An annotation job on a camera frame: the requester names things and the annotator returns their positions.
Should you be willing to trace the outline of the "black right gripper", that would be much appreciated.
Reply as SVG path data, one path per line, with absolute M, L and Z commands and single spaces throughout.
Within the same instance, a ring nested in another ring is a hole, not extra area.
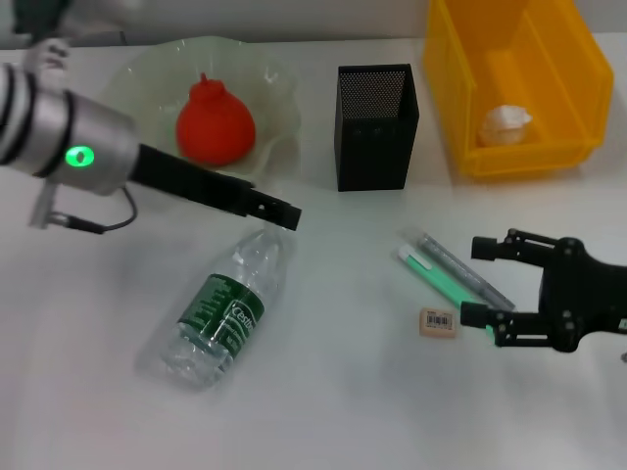
M 543 267 L 539 312 L 464 302 L 460 324 L 491 330 L 498 348 L 551 348 L 573 353 L 593 333 L 626 333 L 626 268 L 590 256 L 583 242 L 511 228 L 504 240 L 474 237 L 473 259 Z

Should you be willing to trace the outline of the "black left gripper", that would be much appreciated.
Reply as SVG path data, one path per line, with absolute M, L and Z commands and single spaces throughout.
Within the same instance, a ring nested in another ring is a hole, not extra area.
M 141 144 L 129 180 L 188 201 L 237 215 L 249 215 L 296 230 L 302 210 L 253 190 L 245 180 L 216 173 Z

